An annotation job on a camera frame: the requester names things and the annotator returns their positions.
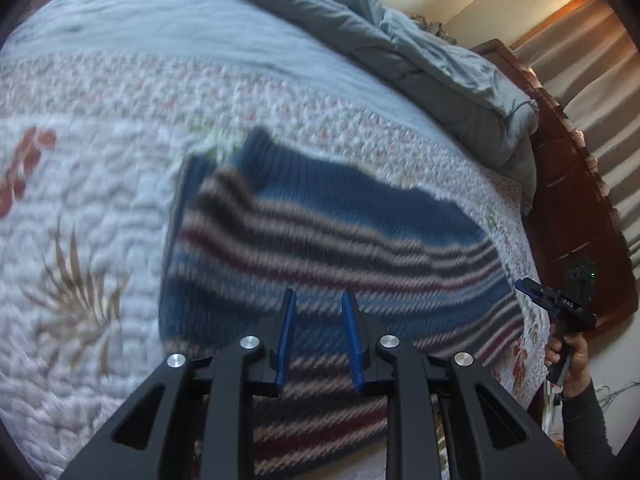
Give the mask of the right forearm dark sleeve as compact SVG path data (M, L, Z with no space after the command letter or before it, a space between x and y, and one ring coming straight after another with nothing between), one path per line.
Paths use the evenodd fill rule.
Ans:
M577 396L562 397L565 454L583 479L603 479L615 455L592 382Z

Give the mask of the right hand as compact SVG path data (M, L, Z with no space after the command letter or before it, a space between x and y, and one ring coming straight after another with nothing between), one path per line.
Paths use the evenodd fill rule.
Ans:
M544 348L544 365L546 367L559 363L563 342L573 349L573 356L570 367L565 374L562 393L565 399L573 399L580 396L592 385L588 342L582 333L565 333L560 337L556 325L552 324L548 342Z

